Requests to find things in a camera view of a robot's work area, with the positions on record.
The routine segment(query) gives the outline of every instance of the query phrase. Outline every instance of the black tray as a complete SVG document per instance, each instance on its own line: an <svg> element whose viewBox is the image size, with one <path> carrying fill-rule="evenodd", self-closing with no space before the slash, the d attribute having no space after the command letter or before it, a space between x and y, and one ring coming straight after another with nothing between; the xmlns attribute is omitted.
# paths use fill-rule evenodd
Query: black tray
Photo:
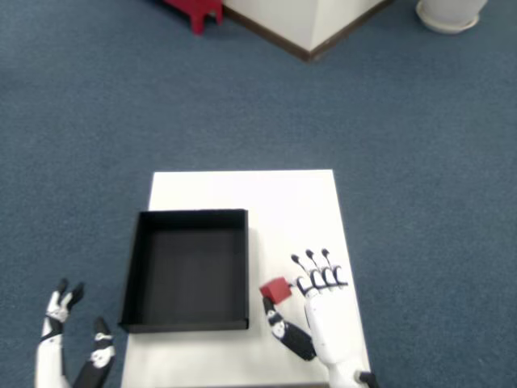
<svg viewBox="0 0 517 388"><path fill-rule="evenodd" d="M140 213L120 325L132 333L247 329L247 211Z"/></svg>

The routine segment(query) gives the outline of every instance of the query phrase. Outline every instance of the brown baseboard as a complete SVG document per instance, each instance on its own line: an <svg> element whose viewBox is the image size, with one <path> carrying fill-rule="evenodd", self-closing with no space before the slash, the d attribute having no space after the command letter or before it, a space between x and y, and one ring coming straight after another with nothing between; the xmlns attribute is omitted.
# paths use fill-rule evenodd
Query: brown baseboard
<svg viewBox="0 0 517 388"><path fill-rule="evenodd" d="M232 19L234 22L237 22L241 24L242 26L248 28L255 34L261 36L265 40L270 41L273 44L276 44L280 48L284 49L288 53L291 53L295 57L300 58L302 61L313 61L318 59L324 52L326 52L328 49L334 47L341 39L346 38L349 36L356 28L362 26L368 19L370 19L374 14L376 14L379 11L382 11L385 9L388 5L390 5L395 0L384 0L377 4L376 6L373 6L370 8L367 12L362 14L359 18L354 20L352 23L348 24L347 26L343 27L341 30L333 34L329 39L327 39L325 42L318 45L316 48L313 48L312 50L307 50L305 48L302 48L298 44L294 44L290 40L287 40L283 38L282 36L278 35L277 33L269 30L268 28L265 28L264 26L256 23L255 21L245 17L244 15L239 14L238 12L228 8L227 6L224 6L225 8L225 15Z"/></svg>

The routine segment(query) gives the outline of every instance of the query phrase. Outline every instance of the white flower pot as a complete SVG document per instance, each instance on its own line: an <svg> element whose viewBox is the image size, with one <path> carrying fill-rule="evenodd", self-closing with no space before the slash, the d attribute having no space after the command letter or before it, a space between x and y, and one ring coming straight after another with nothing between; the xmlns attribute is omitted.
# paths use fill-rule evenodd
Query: white flower pot
<svg viewBox="0 0 517 388"><path fill-rule="evenodd" d="M479 21L479 11L487 0L420 0L417 14L431 30L457 34Z"/></svg>

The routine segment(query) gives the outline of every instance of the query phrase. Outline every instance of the blue carpet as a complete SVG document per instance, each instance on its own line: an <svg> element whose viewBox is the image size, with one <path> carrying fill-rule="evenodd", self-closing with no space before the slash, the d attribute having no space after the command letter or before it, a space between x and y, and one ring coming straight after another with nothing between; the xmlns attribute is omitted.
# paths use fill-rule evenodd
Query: blue carpet
<svg viewBox="0 0 517 388"><path fill-rule="evenodd" d="M2 386L32 384L61 276L87 287L72 377L93 318L116 325L153 171L305 168L334 168L382 386L515 386L517 3L453 37L414 5L307 65L230 21L194 37L149 0L4 0Z"/></svg>

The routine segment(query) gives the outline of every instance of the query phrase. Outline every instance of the white table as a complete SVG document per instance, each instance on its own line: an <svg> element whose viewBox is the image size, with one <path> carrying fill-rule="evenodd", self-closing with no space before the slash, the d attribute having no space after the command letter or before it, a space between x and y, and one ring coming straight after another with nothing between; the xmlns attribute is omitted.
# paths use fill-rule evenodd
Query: white table
<svg viewBox="0 0 517 388"><path fill-rule="evenodd" d="M326 247L351 278L332 170L157 172L149 210L248 209L250 227L250 328L129 335L123 388L322 384L326 368L299 359L276 340L264 317L259 286L302 271L290 255ZM297 292L278 310L307 328ZM359 319L359 310L351 311ZM356 357L369 368L363 349Z"/></svg>

